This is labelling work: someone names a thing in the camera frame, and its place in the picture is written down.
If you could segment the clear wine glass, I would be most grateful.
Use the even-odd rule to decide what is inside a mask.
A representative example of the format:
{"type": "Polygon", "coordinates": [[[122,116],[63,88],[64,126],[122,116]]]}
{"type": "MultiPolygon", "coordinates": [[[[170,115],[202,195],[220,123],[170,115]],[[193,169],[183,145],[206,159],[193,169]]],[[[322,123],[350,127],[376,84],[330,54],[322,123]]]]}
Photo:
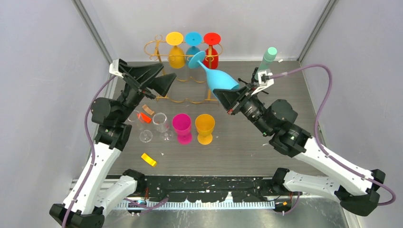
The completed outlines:
{"type": "Polygon", "coordinates": [[[145,128],[146,121],[142,113],[134,110],[127,118],[129,123],[139,132],[139,140],[143,143],[149,143],[153,138],[153,133],[145,128]]]}
{"type": "Polygon", "coordinates": [[[160,133],[160,138],[163,142],[168,142],[173,138],[168,118],[164,113],[156,113],[152,118],[152,122],[157,132],[160,133]]]}

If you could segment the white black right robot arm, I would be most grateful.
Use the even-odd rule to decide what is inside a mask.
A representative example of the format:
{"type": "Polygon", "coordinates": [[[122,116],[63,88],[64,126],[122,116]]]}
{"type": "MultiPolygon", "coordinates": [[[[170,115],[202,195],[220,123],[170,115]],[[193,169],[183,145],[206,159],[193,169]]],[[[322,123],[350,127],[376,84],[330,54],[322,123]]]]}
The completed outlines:
{"type": "Polygon", "coordinates": [[[308,131],[295,124],[297,113],[284,99],[265,107],[252,85],[241,89],[215,89],[215,96],[228,114],[242,113],[279,153],[313,166],[323,177],[278,168],[272,177],[274,193],[306,192],[335,202],[359,216],[368,216],[379,204],[379,183],[385,173],[356,166],[326,149],[308,131]]]}

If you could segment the yellow wine glass back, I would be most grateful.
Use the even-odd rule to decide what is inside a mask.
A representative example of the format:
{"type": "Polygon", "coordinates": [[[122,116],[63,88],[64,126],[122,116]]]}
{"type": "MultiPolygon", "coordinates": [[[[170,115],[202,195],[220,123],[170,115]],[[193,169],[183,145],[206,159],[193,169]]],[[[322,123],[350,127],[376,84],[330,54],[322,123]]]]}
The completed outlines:
{"type": "Polygon", "coordinates": [[[168,62],[174,69],[180,69],[185,66],[185,54],[184,51],[179,47],[183,40],[183,35],[177,31],[170,32],[165,37],[167,44],[172,47],[169,52],[168,62]]]}

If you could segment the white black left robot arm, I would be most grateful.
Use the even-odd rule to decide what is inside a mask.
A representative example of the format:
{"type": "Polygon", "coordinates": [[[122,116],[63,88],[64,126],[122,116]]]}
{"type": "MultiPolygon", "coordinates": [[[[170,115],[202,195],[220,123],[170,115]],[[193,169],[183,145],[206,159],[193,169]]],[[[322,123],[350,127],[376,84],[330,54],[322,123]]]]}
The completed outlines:
{"type": "Polygon", "coordinates": [[[121,59],[109,66],[112,78],[124,80],[117,99],[95,94],[85,120],[98,125],[95,137],[88,136],[90,155],[71,192],[62,203],[50,208],[50,216],[63,228],[100,228],[105,218],[127,196],[142,196],[147,188],[145,175],[126,170],[106,191],[101,192],[112,165],[124,150],[132,130],[128,117],[143,98],[155,99],[168,93],[175,73],[160,75],[164,65],[130,66],[121,59]]]}

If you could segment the yellow wine glass front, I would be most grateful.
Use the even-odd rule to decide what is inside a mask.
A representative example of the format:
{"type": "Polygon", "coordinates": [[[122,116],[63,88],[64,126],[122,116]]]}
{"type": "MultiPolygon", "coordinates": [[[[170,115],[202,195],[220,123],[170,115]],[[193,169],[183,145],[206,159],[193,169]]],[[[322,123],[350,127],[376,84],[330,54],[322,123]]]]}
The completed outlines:
{"type": "Polygon", "coordinates": [[[198,132],[197,140],[202,145],[208,145],[213,140],[212,132],[215,127],[215,119],[209,114],[201,114],[195,119],[198,132]]]}

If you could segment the pink wine glass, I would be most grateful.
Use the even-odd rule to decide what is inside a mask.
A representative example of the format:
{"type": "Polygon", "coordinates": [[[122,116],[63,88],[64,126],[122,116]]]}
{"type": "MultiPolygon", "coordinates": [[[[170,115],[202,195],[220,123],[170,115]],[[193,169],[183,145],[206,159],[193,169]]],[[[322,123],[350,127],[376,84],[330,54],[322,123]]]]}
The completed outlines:
{"type": "Polygon", "coordinates": [[[186,145],[192,141],[192,120],[187,114],[177,114],[172,120],[172,126],[180,144],[186,145]]]}

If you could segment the yellow block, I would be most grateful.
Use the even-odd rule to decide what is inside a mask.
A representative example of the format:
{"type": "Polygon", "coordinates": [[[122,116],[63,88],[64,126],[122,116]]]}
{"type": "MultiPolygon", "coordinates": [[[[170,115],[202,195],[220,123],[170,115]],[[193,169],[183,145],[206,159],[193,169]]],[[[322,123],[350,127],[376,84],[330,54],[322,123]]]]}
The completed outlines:
{"type": "Polygon", "coordinates": [[[143,153],[141,158],[150,166],[155,167],[157,165],[157,161],[151,158],[148,154],[143,153]]]}

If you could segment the red wine glass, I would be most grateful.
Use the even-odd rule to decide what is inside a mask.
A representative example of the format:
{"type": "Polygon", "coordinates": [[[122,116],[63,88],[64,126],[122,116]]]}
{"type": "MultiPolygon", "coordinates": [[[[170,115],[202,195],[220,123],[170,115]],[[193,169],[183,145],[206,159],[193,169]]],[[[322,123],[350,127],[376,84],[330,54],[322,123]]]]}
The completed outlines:
{"type": "Polygon", "coordinates": [[[220,43],[221,37],[215,32],[209,32],[204,35],[203,41],[208,45],[208,48],[205,50],[206,58],[203,64],[209,69],[216,69],[219,64],[219,55],[214,46],[220,43]]]}

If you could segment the orange red block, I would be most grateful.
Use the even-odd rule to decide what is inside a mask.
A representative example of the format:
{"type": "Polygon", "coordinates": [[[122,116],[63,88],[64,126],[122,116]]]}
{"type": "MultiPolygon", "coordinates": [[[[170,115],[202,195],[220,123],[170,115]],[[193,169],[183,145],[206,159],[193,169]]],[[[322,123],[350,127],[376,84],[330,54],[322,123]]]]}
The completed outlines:
{"type": "Polygon", "coordinates": [[[140,120],[142,123],[149,124],[152,121],[152,118],[147,116],[146,114],[140,112],[137,114],[137,119],[140,120]]]}

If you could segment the aluminium frame rail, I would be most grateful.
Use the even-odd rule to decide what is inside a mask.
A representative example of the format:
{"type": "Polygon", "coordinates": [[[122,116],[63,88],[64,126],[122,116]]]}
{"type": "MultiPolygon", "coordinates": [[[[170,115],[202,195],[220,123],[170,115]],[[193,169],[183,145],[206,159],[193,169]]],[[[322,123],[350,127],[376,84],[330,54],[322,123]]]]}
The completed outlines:
{"type": "MultiPolygon", "coordinates": [[[[107,179],[100,188],[100,193],[106,191],[109,187],[112,187],[117,179],[107,179]]],[[[158,202],[152,202],[149,199],[144,200],[142,197],[128,197],[135,202],[146,203],[147,207],[155,206],[158,202]]],[[[299,200],[302,202],[302,199],[325,199],[327,198],[312,195],[312,194],[304,194],[301,195],[299,200]]],[[[202,202],[201,200],[196,200],[195,202],[190,202],[188,199],[185,199],[184,202],[167,202],[162,206],[155,208],[154,210],[222,210],[222,209],[274,209],[275,206],[279,206],[279,202],[286,200],[286,197],[280,197],[277,201],[269,199],[267,201],[260,202],[235,202],[231,195],[231,192],[228,193],[227,197],[223,199],[223,201],[216,202],[202,202]]],[[[137,207],[132,205],[132,203],[123,200],[118,203],[114,210],[146,210],[141,207],[137,207]]]]}

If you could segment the yellow wine glass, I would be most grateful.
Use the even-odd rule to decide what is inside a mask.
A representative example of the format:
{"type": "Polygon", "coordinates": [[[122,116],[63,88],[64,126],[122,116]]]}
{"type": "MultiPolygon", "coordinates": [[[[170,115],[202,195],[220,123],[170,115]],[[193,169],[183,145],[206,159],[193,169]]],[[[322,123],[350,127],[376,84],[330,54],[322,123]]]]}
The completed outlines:
{"type": "Polygon", "coordinates": [[[208,145],[213,140],[212,132],[215,127],[215,119],[209,114],[201,114],[195,119],[198,132],[197,140],[202,145],[208,145]]]}
{"type": "Polygon", "coordinates": [[[174,69],[180,69],[185,66],[185,54],[184,51],[179,47],[183,40],[183,35],[177,31],[170,32],[165,37],[167,44],[172,47],[169,52],[168,62],[174,69]]]}

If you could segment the blue wine glass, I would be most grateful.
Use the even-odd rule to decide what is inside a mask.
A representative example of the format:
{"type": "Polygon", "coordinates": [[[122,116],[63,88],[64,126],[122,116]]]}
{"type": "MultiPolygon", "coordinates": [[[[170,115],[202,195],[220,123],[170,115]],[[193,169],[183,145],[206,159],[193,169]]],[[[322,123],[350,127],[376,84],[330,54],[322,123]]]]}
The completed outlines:
{"type": "Polygon", "coordinates": [[[185,55],[185,63],[186,65],[189,64],[189,61],[192,59],[192,57],[200,52],[200,49],[198,48],[198,45],[201,44],[202,41],[202,36],[198,32],[189,32],[185,38],[184,41],[186,44],[189,45],[189,48],[187,49],[185,55]]]}
{"type": "Polygon", "coordinates": [[[215,89],[239,89],[239,83],[229,74],[224,71],[217,70],[217,69],[209,69],[207,66],[203,64],[203,60],[205,59],[206,54],[204,51],[199,51],[193,57],[191,57],[190,61],[188,62],[189,68],[198,68],[202,67],[206,73],[206,79],[208,88],[211,90],[211,93],[215,89]]]}

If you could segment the small black tripod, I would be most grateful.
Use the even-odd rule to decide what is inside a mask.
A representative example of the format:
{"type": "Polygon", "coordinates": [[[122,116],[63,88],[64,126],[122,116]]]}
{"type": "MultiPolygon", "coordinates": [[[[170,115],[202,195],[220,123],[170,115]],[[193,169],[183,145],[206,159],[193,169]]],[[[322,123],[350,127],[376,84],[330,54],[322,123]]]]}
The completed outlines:
{"type": "Polygon", "coordinates": [[[254,71],[253,71],[253,73],[252,73],[252,77],[251,77],[250,82],[244,81],[244,80],[242,80],[241,78],[238,78],[238,81],[239,81],[239,82],[242,82],[242,83],[244,83],[244,84],[246,84],[246,85],[247,85],[247,84],[250,84],[250,83],[254,84],[255,82],[257,82],[257,81],[254,79],[254,76],[256,75],[257,71],[258,71],[258,67],[255,67],[255,68],[254,68],[254,71]]]}

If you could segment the tan wooden block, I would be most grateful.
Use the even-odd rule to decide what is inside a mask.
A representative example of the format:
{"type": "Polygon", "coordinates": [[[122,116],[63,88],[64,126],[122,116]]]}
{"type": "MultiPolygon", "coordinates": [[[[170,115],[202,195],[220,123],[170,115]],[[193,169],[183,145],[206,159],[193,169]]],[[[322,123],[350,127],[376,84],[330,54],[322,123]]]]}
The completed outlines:
{"type": "Polygon", "coordinates": [[[150,116],[154,116],[154,114],[155,114],[155,111],[153,111],[148,105],[143,105],[142,106],[142,109],[147,113],[147,114],[149,114],[150,116]]]}

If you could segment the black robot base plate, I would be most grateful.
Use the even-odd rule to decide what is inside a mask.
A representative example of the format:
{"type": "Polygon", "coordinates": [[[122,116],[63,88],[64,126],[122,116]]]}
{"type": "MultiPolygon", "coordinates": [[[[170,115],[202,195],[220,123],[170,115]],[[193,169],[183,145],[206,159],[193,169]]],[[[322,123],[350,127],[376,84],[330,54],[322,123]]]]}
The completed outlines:
{"type": "Polygon", "coordinates": [[[296,196],[273,182],[270,177],[260,176],[161,176],[146,175],[130,197],[146,197],[153,202],[168,198],[169,202],[213,203],[232,201],[264,202],[270,197],[296,196]]]}

